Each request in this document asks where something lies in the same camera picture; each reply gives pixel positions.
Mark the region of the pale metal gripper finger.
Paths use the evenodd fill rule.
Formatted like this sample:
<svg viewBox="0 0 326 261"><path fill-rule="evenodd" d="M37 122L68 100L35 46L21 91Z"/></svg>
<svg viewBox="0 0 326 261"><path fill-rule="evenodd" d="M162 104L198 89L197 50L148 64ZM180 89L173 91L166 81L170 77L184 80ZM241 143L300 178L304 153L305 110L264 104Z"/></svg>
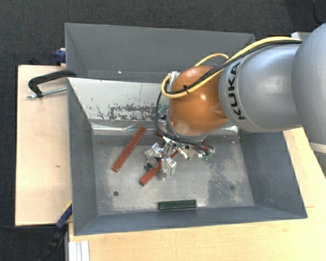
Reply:
<svg viewBox="0 0 326 261"><path fill-rule="evenodd" d="M161 159L161 169L158 172L158 178L166 180L171 178L176 171L177 162L172 158L163 158Z"/></svg>
<svg viewBox="0 0 326 261"><path fill-rule="evenodd" d="M145 170L150 170L158 165L159 160L161 159L162 148L156 142L150 149L144 151L145 156L147 157L147 162L144 165Z"/></svg>

